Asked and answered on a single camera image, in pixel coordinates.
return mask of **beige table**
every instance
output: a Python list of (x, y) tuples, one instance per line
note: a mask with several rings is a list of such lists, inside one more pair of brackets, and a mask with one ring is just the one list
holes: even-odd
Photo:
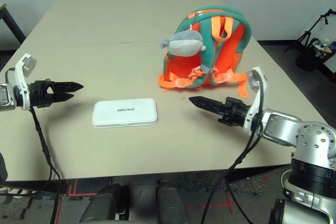
[[(165, 51), (159, 48), (183, 17), (220, 0), (68, 0), (53, 4), (7, 67), (30, 53), (37, 65), (28, 81), (75, 81), (84, 88), (67, 102), (37, 109), (53, 160), (63, 178), (228, 168), (244, 148), (241, 128), (217, 122), (188, 98), (238, 98), (237, 87), (164, 92), (157, 84)], [(237, 71), (260, 65), (269, 81), (267, 106), (304, 120), (322, 117), (252, 38)], [(4, 80), (4, 71), (0, 74)], [(96, 129), (93, 106), (102, 100), (154, 98), (151, 126)], [(251, 103), (254, 94), (244, 100)], [(8, 180), (48, 177), (29, 112), (0, 113), (0, 150)], [(290, 162), (291, 148), (261, 140), (239, 167)]]

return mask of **plush toy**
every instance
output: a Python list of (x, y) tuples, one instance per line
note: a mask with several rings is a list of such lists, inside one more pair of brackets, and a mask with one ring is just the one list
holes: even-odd
[(194, 30), (181, 31), (170, 39), (164, 39), (160, 43), (161, 48), (167, 48), (168, 52), (176, 56), (189, 57), (204, 51), (202, 35)]

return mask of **black cable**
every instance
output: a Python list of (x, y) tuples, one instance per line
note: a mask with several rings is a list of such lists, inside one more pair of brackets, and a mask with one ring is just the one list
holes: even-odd
[(41, 141), (42, 151), (44, 153), (44, 156), (46, 157), (46, 161), (47, 161), (48, 165), (50, 166), (50, 169), (56, 174), (56, 176), (58, 178), (58, 191), (57, 191), (56, 196), (55, 196), (54, 209), (53, 209), (53, 213), (51, 215), (51, 220), (50, 220), (50, 224), (54, 224), (55, 223), (55, 219), (56, 219), (59, 194), (60, 194), (60, 191), (61, 191), (61, 177), (60, 177), (58, 171), (55, 169), (53, 163), (51, 162), (50, 152), (49, 152), (48, 146), (46, 144), (46, 141), (44, 139), (40, 123), (37, 120), (37, 116), (36, 116), (35, 110), (34, 110), (33, 107), (30, 107), (29, 111), (33, 115), (33, 119), (34, 119), (34, 122), (35, 122), (35, 127), (36, 127), (38, 136), (39, 136), (40, 141)]
[(49, 178), (48, 178), (48, 180), (47, 180), (47, 182), (43, 185), (43, 187), (41, 187), (41, 189), (38, 189), (36, 192), (34, 192), (34, 193), (28, 193), (28, 194), (0, 194), (0, 196), (23, 196), (23, 197), (26, 197), (26, 196), (33, 196), (33, 195), (36, 195), (36, 194), (38, 194), (38, 193), (40, 193), (41, 191), (43, 191), (46, 187), (47, 187), (47, 185), (50, 183), (50, 180), (51, 180), (51, 176), (52, 176), (52, 171), (53, 170), (51, 170), (50, 169), (50, 174), (49, 174)]
[[(8, 80), (8, 72), (9, 71), (15, 71), (15, 68), (9, 68), (5, 72), (5, 82), (6, 83), (9, 83), (9, 80)], [(31, 196), (31, 195), (38, 194), (39, 192), (41, 192), (49, 184), (49, 182), (51, 180), (52, 172), (54, 172), (56, 174), (56, 176), (57, 176), (57, 179), (58, 179), (58, 190), (57, 190), (57, 193), (56, 193), (56, 197), (55, 197), (55, 201), (54, 201), (54, 209), (53, 209), (53, 213), (51, 215), (51, 220), (50, 220), (50, 224), (54, 224), (55, 220), (56, 220), (59, 194), (60, 194), (60, 191), (61, 191), (61, 177), (60, 177), (58, 171), (55, 169), (55, 167), (54, 167), (54, 165), (53, 165), (53, 163), (51, 161), (50, 152), (49, 152), (48, 146), (46, 144), (46, 141), (44, 139), (44, 136), (43, 136), (43, 133), (42, 133), (42, 129), (41, 129), (40, 123), (38, 122), (35, 110), (31, 106), (29, 111), (31, 112), (31, 114), (33, 116), (34, 123), (35, 123), (35, 128), (36, 128), (36, 131), (37, 131), (38, 136), (39, 136), (40, 141), (41, 141), (42, 151), (43, 151), (44, 156), (46, 158), (46, 161), (47, 161), (47, 163), (48, 163), (48, 165), (50, 167), (50, 175), (49, 175), (48, 181), (44, 184), (44, 186), (39, 191), (36, 191), (35, 193), (24, 194), (24, 195), (22, 195), (22, 194), (1, 194), (0, 196)]]
[(259, 101), (259, 109), (258, 109), (258, 113), (256, 115), (257, 119), (255, 124), (252, 126), (252, 132), (251, 132), (251, 136), (243, 150), (243, 152), (238, 156), (238, 158), (235, 160), (235, 162), (233, 163), (233, 165), (224, 172), (224, 174), (218, 179), (217, 183), (214, 185), (213, 189), (210, 192), (210, 195), (208, 197), (207, 203), (205, 205), (204, 211), (203, 211), (203, 215), (202, 215), (202, 219), (201, 219), (201, 224), (204, 224), (205, 221), (205, 217), (206, 214), (208, 212), (211, 200), (215, 194), (215, 191), (217, 190), (218, 186), (221, 184), (222, 180), (225, 179), (225, 177), (230, 174), (235, 167), (240, 164), (243, 159), (245, 158), (245, 156), (247, 155), (247, 153), (249, 153), (252, 149), (250, 149), (250, 145), (253, 141), (254, 135), (256, 133), (257, 127), (259, 125), (259, 122), (261, 121), (261, 117), (262, 117), (262, 107), (264, 105), (264, 85), (262, 83), (262, 78), (260, 76), (260, 74), (256, 71), (256, 70), (252, 70), (253, 75), (255, 76), (255, 78), (259, 81), (259, 90), (260, 90), (260, 101)]
[[(260, 139), (261, 139), (261, 136), (262, 136), (262, 132), (263, 132), (263, 125), (262, 123), (260, 122), (260, 128), (259, 128), (259, 134), (258, 134), (258, 137), (257, 139), (255, 140), (255, 142), (253, 143), (253, 145), (248, 149), (248, 152), (252, 151), (253, 148), (259, 143)], [(231, 197), (233, 199), (233, 201), (235, 202), (237, 208), (239, 209), (239, 211), (241, 212), (241, 214), (244, 216), (244, 218), (247, 220), (247, 222), (249, 224), (253, 224), (252, 221), (250, 221), (250, 219), (247, 217), (247, 215), (245, 214), (245, 212), (243, 211), (243, 209), (241, 208), (238, 200), (236, 199), (233, 191), (231, 190), (230, 188), (230, 185), (229, 185), (229, 180), (230, 180), (230, 175), (231, 174), (228, 174), (226, 179), (225, 179), (225, 183), (226, 183), (226, 187), (227, 187), (227, 190), (229, 191), (229, 193), (231, 194)]]
[(8, 80), (9, 71), (15, 71), (15, 68), (8, 68), (8, 70), (5, 72), (5, 83), (9, 83), (9, 80)]

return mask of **orange backpack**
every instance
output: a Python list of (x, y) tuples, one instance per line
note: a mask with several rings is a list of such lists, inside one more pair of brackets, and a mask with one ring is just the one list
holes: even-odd
[(202, 35), (205, 50), (189, 57), (168, 52), (159, 85), (169, 90), (239, 82), (239, 95), (247, 98), (246, 73), (234, 73), (251, 37), (242, 13), (228, 6), (199, 8), (184, 18), (175, 34), (190, 29)]

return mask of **zipper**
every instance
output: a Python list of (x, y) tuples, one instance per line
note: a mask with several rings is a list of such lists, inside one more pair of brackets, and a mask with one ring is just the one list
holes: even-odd
[(193, 13), (190, 13), (188, 14), (188, 17), (187, 19), (192, 19), (194, 17), (197, 17), (197, 16), (201, 16), (205, 13), (213, 13), (213, 12), (224, 12), (224, 10), (222, 9), (207, 9), (207, 10), (198, 10), (196, 12), (193, 12)]

